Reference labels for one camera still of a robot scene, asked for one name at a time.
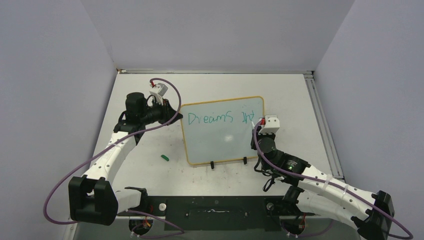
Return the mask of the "green marker cap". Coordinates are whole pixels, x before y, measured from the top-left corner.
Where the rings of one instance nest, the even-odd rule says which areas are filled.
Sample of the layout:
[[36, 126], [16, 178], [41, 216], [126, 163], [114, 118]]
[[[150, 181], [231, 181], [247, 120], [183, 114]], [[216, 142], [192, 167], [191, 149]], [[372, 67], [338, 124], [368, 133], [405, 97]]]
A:
[[169, 159], [166, 155], [164, 155], [164, 154], [162, 154], [160, 157], [161, 157], [162, 159], [164, 159], [165, 161], [167, 161], [167, 162], [169, 162], [169, 161], [170, 161], [170, 159]]

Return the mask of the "yellow framed whiteboard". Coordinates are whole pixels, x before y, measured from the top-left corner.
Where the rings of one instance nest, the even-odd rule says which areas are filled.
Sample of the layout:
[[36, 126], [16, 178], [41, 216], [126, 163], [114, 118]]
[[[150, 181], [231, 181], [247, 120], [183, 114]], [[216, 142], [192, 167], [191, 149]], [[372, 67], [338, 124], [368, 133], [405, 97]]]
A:
[[183, 104], [181, 129], [191, 166], [241, 161], [256, 156], [253, 124], [265, 115], [261, 96]]

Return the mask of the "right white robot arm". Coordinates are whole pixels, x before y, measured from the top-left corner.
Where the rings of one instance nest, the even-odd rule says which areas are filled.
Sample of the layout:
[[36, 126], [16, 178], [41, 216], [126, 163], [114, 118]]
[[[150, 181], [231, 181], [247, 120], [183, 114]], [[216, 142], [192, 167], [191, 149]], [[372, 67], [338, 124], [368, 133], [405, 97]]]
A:
[[276, 147], [275, 133], [252, 130], [251, 148], [257, 151], [261, 172], [271, 181], [289, 185], [283, 209], [289, 214], [311, 213], [352, 227], [366, 240], [391, 236], [394, 205], [387, 192], [370, 192], [344, 183], [309, 162]]

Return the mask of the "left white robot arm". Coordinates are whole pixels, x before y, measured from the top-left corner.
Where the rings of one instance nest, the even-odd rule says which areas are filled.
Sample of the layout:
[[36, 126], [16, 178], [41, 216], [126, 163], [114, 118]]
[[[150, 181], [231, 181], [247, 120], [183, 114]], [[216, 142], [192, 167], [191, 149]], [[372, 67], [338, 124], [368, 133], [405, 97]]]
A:
[[70, 218], [73, 221], [109, 226], [126, 210], [144, 215], [149, 210], [147, 191], [139, 187], [114, 190], [112, 185], [128, 154], [138, 145], [146, 127], [167, 126], [183, 118], [165, 98], [156, 96], [152, 104], [141, 92], [126, 96], [125, 111], [113, 129], [107, 151], [80, 177], [68, 183]]

